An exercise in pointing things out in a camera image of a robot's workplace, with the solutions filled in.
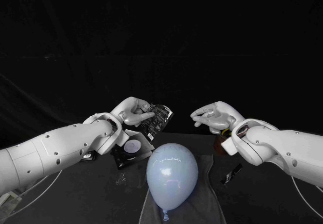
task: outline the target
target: balloon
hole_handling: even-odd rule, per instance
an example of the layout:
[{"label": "balloon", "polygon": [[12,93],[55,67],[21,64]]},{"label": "balloon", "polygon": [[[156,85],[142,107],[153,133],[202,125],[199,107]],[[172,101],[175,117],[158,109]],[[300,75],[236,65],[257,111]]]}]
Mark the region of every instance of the balloon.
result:
[{"label": "balloon", "polygon": [[176,209],[189,197],[198,181],[198,164],[189,149],[176,143],[162,145],[148,164],[148,182],[153,199],[168,211]]}]

